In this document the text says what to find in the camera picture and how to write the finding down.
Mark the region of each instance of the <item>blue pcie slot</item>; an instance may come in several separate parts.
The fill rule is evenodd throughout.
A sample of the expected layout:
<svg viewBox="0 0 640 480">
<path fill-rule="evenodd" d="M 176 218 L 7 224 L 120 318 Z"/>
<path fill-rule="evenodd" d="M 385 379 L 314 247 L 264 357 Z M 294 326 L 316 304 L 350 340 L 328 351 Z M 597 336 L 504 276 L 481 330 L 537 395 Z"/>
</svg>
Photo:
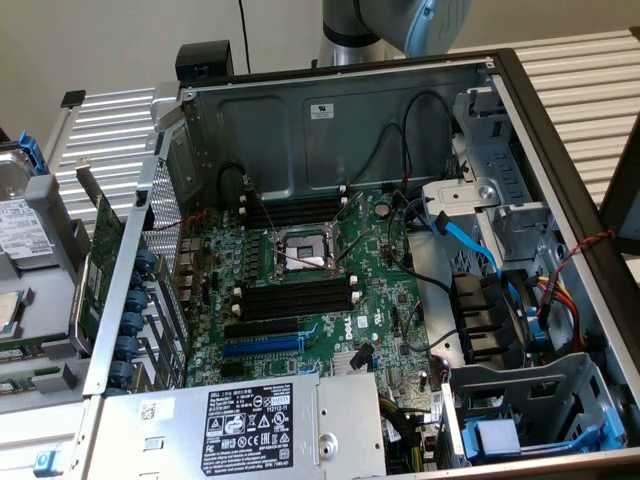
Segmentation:
<svg viewBox="0 0 640 480">
<path fill-rule="evenodd" d="M 262 353 L 304 351 L 304 338 L 298 335 L 287 335 L 248 342 L 227 343 L 222 348 L 225 358 L 260 355 Z"/>
</svg>

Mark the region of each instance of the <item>gray wall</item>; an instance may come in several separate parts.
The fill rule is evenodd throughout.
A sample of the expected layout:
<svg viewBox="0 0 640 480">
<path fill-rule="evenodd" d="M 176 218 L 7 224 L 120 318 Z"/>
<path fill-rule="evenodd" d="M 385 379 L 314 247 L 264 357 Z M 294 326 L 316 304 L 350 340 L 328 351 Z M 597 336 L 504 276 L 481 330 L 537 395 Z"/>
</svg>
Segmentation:
<svg viewBox="0 0 640 480">
<path fill-rule="evenodd" d="M 316 57 L 321 0 L 244 3 L 254 71 L 304 68 Z M 245 71 L 236 0 L 2 0 L 0 9 L 0 125 L 14 137 L 27 128 L 44 144 L 67 90 L 173 79 L 183 43 L 230 39 L 236 71 Z M 473 0 L 456 47 L 634 24 L 640 0 Z"/>
</svg>

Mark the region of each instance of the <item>black pcie slot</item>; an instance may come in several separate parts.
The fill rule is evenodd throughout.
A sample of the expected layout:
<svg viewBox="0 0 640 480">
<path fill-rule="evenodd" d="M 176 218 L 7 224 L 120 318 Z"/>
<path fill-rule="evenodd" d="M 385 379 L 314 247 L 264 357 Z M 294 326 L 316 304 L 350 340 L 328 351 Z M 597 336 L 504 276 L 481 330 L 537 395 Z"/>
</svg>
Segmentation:
<svg viewBox="0 0 640 480">
<path fill-rule="evenodd" d="M 236 323 L 224 327 L 224 338 L 265 337 L 285 333 L 298 333 L 298 330 L 298 321 L 295 319 L 273 320 L 271 322 L 251 324 Z"/>
<path fill-rule="evenodd" d="M 284 227 L 331 221 L 340 211 L 341 205 L 338 197 L 323 197 L 284 202 L 265 202 L 265 208 L 269 212 L 269 217 L 271 217 L 274 226 Z M 270 226 L 261 205 L 255 203 L 249 205 L 246 226 L 249 229 Z"/>
<path fill-rule="evenodd" d="M 242 320 L 290 318 L 353 308 L 344 278 L 249 288 L 242 295 Z"/>
</svg>

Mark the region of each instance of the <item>warning label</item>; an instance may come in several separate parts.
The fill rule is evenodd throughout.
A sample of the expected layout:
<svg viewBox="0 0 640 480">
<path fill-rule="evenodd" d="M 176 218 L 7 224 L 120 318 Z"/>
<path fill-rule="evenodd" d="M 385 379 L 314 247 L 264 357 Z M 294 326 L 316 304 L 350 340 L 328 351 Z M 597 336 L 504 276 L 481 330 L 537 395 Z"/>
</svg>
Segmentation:
<svg viewBox="0 0 640 480">
<path fill-rule="evenodd" d="M 36 213 L 24 200 L 0 202 L 0 246 L 12 260 L 52 253 Z"/>
<path fill-rule="evenodd" d="M 291 383 L 211 392 L 202 471 L 216 475 L 293 466 Z"/>
</svg>

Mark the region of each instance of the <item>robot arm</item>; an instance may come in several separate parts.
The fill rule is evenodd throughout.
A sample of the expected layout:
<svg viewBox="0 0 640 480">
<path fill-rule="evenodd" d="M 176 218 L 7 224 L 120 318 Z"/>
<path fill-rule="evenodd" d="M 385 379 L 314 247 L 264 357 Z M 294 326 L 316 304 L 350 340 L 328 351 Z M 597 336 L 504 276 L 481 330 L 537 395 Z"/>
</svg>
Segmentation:
<svg viewBox="0 0 640 480">
<path fill-rule="evenodd" d="M 471 0 L 324 0 L 321 65 L 383 60 L 385 40 L 409 57 L 445 53 Z"/>
</svg>

